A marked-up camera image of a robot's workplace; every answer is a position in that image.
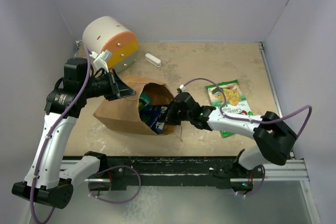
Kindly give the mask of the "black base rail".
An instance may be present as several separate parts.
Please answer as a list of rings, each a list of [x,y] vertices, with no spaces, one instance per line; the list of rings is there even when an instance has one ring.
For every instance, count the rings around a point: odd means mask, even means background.
[[[137,185],[250,190],[264,176],[261,166],[239,168],[233,156],[109,156],[105,167],[113,170],[87,180],[111,183],[111,190]]]

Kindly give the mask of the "round toy drawer cabinet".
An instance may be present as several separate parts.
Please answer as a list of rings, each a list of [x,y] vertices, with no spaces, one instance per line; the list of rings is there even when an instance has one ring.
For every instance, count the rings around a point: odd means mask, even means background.
[[[134,32],[110,16],[92,21],[82,34],[83,44],[89,51],[112,53],[108,67],[121,72],[137,57],[139,42]]]

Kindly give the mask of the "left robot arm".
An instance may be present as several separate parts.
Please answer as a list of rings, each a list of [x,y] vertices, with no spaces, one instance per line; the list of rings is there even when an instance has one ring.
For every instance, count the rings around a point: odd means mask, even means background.
[[[69,170],[60,170],[71,131],[87,100],[104,97],[113,101],[136,94],[113,70],[95,77],[90,73],[92,69],[90,61],[84,58],[71,58],[65,63],[64,76],[46,99],[44,129],[34,161],[24,181],[13,185],[12,194],[31,204],[63,209],[74,188],[86,178],[107,174],[107,156],[92,151]]]

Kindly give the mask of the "teal snack packet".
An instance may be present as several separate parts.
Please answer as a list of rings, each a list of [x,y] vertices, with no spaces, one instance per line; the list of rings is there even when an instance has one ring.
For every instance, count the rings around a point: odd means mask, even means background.
[[[142,92],[139,97],[139,105],[138,105],[139,111],[141,111],[144,107],[149,105],[150,102],[151,102],[151,98],[147,94]]]

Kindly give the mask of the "small white block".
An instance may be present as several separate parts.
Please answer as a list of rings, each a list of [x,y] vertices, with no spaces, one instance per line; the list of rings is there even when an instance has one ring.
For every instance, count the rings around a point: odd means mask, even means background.
[[[162,61],[159,58],[155,57],[150,53],[145,54],[145,59],[156,67],[160,67],[162,64]]]

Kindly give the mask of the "blue Burts chips bag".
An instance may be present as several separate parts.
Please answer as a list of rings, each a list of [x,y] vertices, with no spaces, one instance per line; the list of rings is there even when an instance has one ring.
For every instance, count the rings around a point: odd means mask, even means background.
[[[140,112],[139,116],[154,133],[161,134],[164,129],[164,123],[158,122],[160,116],[161,105],[147,105]]]

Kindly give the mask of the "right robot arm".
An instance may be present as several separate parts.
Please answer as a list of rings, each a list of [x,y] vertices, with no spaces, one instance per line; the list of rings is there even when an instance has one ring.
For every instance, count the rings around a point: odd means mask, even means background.
[[[199,130],[228,131],[248,137],[256,146],[236,157],[234,173],[246,177],[257,166],[283,166],[297,140],[296,133],[273,112],[262,116],[225,113],[214,106],[199,105],[188,92],[179,93],[158,119],[166,125],[190,122]]]

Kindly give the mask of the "green cassava chips bag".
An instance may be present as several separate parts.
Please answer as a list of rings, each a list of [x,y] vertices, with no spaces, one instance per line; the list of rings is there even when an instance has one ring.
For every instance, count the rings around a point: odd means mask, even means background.
[[[252,110],[246,97],[238,86],[238,80],[221,82],[217,85],[206,86],[211,106],[216,108],[209,117],[210,127],[214,131],[220,131],[222,137],[239,134],[253,138],[253,129],[256,123],[231,120],[222,114],[228,114],[235,118],[252,117]]]

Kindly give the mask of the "brown paper bag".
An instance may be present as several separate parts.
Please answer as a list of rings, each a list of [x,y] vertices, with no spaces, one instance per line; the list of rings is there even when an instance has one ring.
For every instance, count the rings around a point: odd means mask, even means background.
[[[148,77],[128,75],[122,80],[136,95],[114,101],[104,100],[93,113],[93,116],[112,131],[123,133],[156,135],[139,115],[139,99],[145,93],[151,99],[150,105],[167,105],[174,98],[168,86],[161,81]]]

